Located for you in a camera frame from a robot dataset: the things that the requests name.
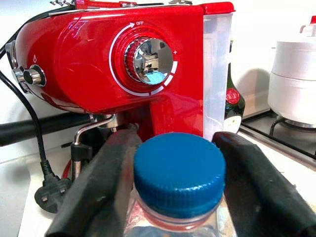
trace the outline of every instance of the power cord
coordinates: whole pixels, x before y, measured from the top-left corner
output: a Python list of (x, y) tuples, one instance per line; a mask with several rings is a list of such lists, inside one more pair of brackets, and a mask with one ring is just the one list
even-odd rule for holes
[[(15, 40), (18, 33), (22, 29), (22, 27), (32, 21), (43, 19), (49, 16), (50, 13), (60, 12), (60, 11), (68, 11), (74, 10), (74, 6), (66, 6), (58, 9), (54, 9), (51, 11), (47, 11), (41, 13), (27, 22), (25, 22), (15, 33), (14, 35), (8, 40), (7, 43)], [(0, 59), (5, 55), (5, 45), (0, 49)], [(0, 71), (0, 80), (12, 90), (12, 92), (19, 98), (19, 100), (23, 103), (27, 111), (29, 112), (32, 121), (34, 123), (34, 129), (36, 133), (36, 138), (38, 141), (39, 146), (39, 156), (40, 156), (40, 166), (43, 171), (44, 180), (43, 186), (40, 187), (35, 193), (35, 201), (36, 203), (44, 210), (57, 213), (58, 208), (61, 206), (64, 193), (70, 187), (71, 181), (69, 179), (60, 179), (57, 175), (54, 174), (52, 168), (50, 167), (49, 161), (46, 158), (45, 149), (44, 149), (44, 142), (42, 136), (41, 125), (36, 112), (34, 111), (33, 107), (26, 99), (26, 97), (21, 93), (21, 91)]]

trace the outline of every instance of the white wall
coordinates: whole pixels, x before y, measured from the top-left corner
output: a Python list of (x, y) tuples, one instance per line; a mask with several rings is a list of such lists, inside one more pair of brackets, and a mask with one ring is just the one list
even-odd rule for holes
[[(210, 2), (196, 0), (194, 3)], [(297, 33), (301, 25), (309, 23), (316, 15), (315, 0), (232, 0), (236, 13), (233, 17), (232, 77), (237, 88), (247, 100), (246, 113), (268, 107), (267, 91), (269, 73), (274, 59), (277, 39)], [(30, 17), (55, 6), (49, 0), (1, 0), (0, 45)], [(7, 58), (0, 61), (0, 70), (10, 79), (11, 70)], [(27, 95), (39, 117), (62, 111)], [(29, 119), (23, 105), (0, 82), (0, 124)], [(44, 136), (47, 149), (72, 140), (76, 128)], [(0, 148), (0, 162), (38, 151), (35, 139)]]

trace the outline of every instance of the stove top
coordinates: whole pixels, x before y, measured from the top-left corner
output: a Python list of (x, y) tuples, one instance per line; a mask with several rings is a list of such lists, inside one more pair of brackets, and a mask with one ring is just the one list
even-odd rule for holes
[(316, 128), (296, 125), (270, 110), (244, 119), (240, 129), (279, 145), (290, 155), (299, 154), (299, 158), (316, 167)]

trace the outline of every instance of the bottle neck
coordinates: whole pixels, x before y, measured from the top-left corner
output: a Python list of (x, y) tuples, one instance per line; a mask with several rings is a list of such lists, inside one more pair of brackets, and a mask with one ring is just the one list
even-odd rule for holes
[(235, 89), (235, 86), (234, 86), (233, 80), (232, 80), (232, 75), (231, 75), (231, 63), (228, 64), (227, 89), (228, 88)]

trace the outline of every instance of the white pot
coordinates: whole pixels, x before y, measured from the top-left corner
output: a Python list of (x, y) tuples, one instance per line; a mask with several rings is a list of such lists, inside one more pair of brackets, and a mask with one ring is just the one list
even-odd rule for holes
[(316, 80), (316, 37), (278, 41), (272, 73), (294, 79)]
[(293, 79), (271, 73), (268, 104), (284, 118), (316, 124), (316, 80)]

